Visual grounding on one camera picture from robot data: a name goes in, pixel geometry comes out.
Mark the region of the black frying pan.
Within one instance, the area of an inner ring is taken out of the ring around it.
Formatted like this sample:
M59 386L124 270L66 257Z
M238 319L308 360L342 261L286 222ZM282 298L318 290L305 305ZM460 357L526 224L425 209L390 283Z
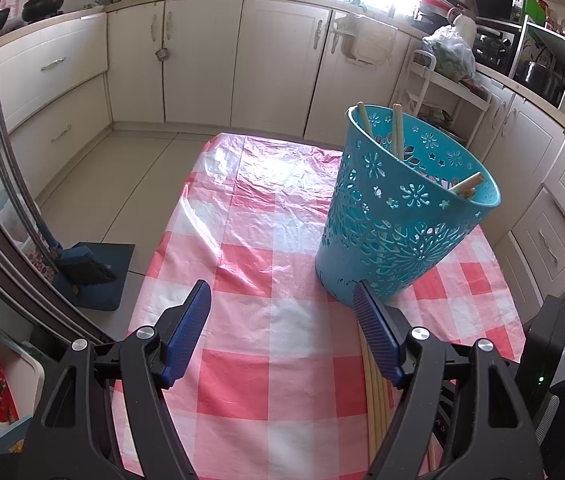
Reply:
M60 13L66 0L28 0L22 8L22 20L31 24Z

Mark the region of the red white checkered tablecloth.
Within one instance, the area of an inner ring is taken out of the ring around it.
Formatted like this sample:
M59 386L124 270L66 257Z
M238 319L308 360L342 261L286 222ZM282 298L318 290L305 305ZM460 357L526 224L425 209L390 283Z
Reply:
M212 289L186 374L164 396L202 479L359 479L369 466L358 323L315 271L340 158L214 136L149 263L133 327L197 280Z

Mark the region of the wooden chopstick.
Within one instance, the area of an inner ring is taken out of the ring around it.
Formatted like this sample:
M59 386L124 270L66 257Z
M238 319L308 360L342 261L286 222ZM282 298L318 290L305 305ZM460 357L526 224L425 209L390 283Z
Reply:
M377 452L384 439L387 424L387 392L384 379L380 374L378 365L368 346L366 351L366 379L370 388L370 401L368 414L370 416L369 428L373 433L373 452Z
M403 107L399 103L392 106L393 133L392 133L392 154L398 159L403 160L405 154L405 128Z
M358 326L360 351L363 357L363 377L365 377L365 391L367 404L367 426L368 426L368 458L369 466L372 464L377 453L377 439L375 438L375 399L373 398L373 383L370 366L369 348L363 330Z
M393 417L393 399L389 382L382 377L380 370L375 370L375 414L378 425L385 431Z
M456 194L466 200L471 200L475 196L476 189L484 182L483 174L478 171L472 176L465 178L456 184L454 184L449 192Z

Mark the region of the white plastic bag of greens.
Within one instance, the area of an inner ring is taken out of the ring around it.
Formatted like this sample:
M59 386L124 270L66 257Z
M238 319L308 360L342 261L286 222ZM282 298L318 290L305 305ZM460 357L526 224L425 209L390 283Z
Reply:
M435 70L444 77L455 82L474 77L473 52L455 27L443 26L425 36L422 49L436 58Z

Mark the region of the white hanging bag holder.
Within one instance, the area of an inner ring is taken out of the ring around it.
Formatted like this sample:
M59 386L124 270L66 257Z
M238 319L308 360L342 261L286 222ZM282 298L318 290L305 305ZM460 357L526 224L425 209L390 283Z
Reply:
M360 65L381 66L389 61L398 29L360 14L346 14L333 25L335 38L342 40L345 58Z

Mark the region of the teal perforated plastic basket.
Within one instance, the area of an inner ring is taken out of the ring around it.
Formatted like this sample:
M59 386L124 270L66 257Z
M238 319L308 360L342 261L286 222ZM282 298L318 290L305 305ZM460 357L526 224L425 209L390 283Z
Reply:
M443 260L501 202L473 154L439 129L404 115L405 154L392 154L389 107L351 106L337 181L315 258L325 290L350 306L366 280L389 299ZM449 189L480 171L466 200Z

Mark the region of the blue dustpan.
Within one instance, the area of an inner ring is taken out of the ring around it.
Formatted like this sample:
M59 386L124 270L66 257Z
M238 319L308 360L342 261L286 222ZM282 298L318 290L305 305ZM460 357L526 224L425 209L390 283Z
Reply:
M61 249L52 284L74 307L115 311L134 250L134 244L89 242Z

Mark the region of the white tiered storage rack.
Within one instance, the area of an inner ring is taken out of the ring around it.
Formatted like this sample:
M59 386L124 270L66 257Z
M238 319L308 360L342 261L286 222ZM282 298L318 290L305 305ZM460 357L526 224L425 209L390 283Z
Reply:
M427 120L466 148L474 140L493 95L481 84L455 82L435 70L436 58L420 49L406 55L393 101Z

